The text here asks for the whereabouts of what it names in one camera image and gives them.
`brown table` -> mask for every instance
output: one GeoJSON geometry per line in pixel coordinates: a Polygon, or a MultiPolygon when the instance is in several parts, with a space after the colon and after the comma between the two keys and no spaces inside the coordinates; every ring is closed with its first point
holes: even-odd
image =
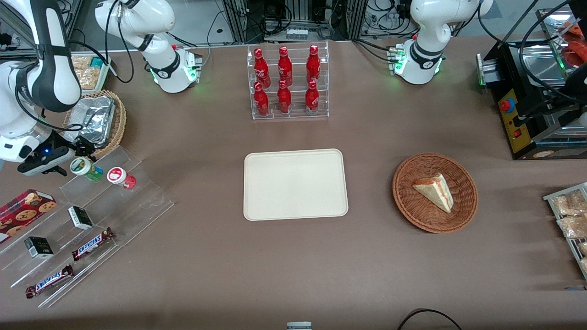
{"type": "MultiPolygon", "coordinates": [[[[587,292],[564,291],[584,284],[581,273],[541,198],[586,181],[587,162],[511,160],[477,85],[474,56],[491,46],[455,38],[440,73],[412,86],[356,45],[331,42],[330,118],[289,123],[251,119],[246,47],[213,49],[204,81],[177,95],[135,53],[134,80],[109,83],[128,111],[122,145],[178,203],[49,309],[0,272],[0,328],[395,329],[416,308],[465,329],[587,328],[587,292]],[[323,148],[344,155],[344,217],[243,217],[247,154],[323,148]],[[457,233],[425,233],[392,202],[395,168],[426,151],[458,160],[477,183],[478,213],[457,233]]],[[[115,60],[126,66],[125,53],[115,60]]],[[[6,164],[0,203],[70,178],[6,164]]]]}

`red emergency stop button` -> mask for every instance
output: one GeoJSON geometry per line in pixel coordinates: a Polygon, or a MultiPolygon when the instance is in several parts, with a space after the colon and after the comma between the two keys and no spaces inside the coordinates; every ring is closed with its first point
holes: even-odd
{"type": "Polygon", "coordinates": [[[506,112],[510,109],[511,103],[509,100],[501,101],[500,103],[500,110],[506,112]]]}

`foil container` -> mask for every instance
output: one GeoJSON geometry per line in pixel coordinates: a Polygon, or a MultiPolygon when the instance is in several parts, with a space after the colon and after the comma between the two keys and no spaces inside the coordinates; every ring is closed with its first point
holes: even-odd
{"type": "Polygon", "coordinates": [[[106,147],[115,108],[116,101],[107,96],[80,99],[71,110],[68,124],[81,124],[84,128],[78,132],[65,132],[63,137],[74,141],[78,136],[83,136],[98,149],[106,147]]]}

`wicker basket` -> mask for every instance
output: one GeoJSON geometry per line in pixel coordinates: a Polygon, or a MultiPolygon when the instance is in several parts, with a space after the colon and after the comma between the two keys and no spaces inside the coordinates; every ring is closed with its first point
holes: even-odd
{"type": "MultiPolygon", "coordinates": [[[[119,97],[110,92],[109,90],[100,90],[98,92],[94,92],[91,94],[83,95],[83,98],[90,98],[90,97],[99,97],[99,96],[108,96],[111,97],[116,101],[116,108],[114,110],[114,119],[112,119],[112,128],[110,129],[110,138],[108,145],[102,149],[96,149],[94,152],[94,156],[97,159],[104,157],[105,155],[109,154],[114,148],[116,148],[120,141],[122,140],[122,136],[124,135],[124,125],[126,125],[126,109],[124,108],[124,104],[120,101],[119,97]]],[[[71,115],[71,110],[65,114],[65,119],[63,120],[63,127],[68,125],[69,116],[71,115]]]]}
{"type": "Polygon", "coordinates": [[[455,160],[437,153],[422,153],[404,160],[392,182],[393,198],[402,214],[414,225],[431,233],[452,233],[465,227],[477,212],[477,187],[469,173],[455,160]],[[453,196],[446,213],[412,187],[416,180],[442,173],[453,196]]]}

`sandwich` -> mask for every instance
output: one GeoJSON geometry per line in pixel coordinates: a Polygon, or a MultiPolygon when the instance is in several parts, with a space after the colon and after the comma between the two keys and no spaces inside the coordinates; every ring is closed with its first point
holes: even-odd
{"type": "Polygon", "coordinates": [[[439,173],[431,178],[417,180],[412,187],[441,210],[450,213],[450,209],[454,204],[453,196],[450,194],[448,184],[446,184],[442,174],[439,173]]]}

